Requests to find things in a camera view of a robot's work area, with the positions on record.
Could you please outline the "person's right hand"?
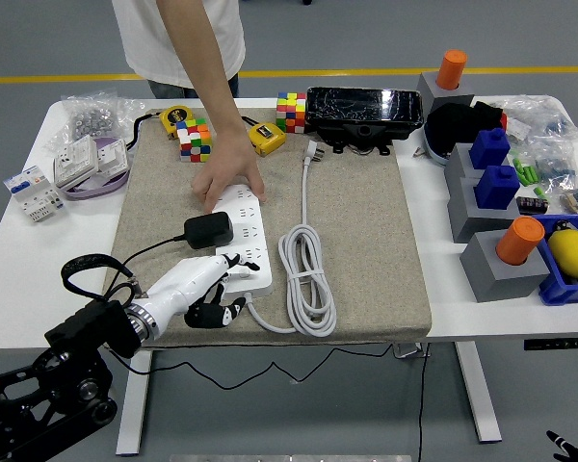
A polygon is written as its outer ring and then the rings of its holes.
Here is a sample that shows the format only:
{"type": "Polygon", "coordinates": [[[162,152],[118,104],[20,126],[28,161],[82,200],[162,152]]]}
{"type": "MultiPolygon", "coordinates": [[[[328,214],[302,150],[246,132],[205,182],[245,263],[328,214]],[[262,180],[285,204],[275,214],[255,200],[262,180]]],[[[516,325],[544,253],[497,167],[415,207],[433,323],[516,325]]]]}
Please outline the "person's right hand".
{"type": "Polygon", "coordinates": [[[257,155],[245,127],[240,124],[217,132],[208,161],[191,182],[193,194],[205,213],[213,211],[225,188],[238,176],[247,180],[260,201],[267,200],[257,155]]]}

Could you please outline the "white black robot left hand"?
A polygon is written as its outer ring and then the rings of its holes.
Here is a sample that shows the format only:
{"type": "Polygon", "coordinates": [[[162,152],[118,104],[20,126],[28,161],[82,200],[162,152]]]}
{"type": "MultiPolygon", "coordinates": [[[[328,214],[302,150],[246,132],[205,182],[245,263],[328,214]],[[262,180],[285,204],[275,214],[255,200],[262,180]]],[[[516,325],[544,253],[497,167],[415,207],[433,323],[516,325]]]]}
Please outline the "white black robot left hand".
{"type": "Polygon", "coordinates": [[[134,300],[132,310],[154,339],[165,333],[175,315],[182,315],[192,328],[226,327],[246,304],[246,299],[240,296],[226,306],[221,305],[223,282],[235,266],[260,270],[238,253],[183,259],[153,284],[146,296],[134,300]]]}

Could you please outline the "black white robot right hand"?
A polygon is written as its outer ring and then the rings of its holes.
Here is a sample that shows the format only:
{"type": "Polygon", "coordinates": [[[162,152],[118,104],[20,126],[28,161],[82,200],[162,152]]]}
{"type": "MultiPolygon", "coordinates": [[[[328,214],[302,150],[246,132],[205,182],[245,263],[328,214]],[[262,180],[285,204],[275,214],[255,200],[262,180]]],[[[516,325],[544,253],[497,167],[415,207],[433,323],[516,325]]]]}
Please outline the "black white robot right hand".
{"type": "Polygon", "coordinates": [[[552,441],[560,452],[554,453],[553,457],[555,460],[562,462],[578,462],[578,448],[572,445],[568,440],[558,433],[547,430],[545,432],[546,436],[550,441],[552,441]]]}

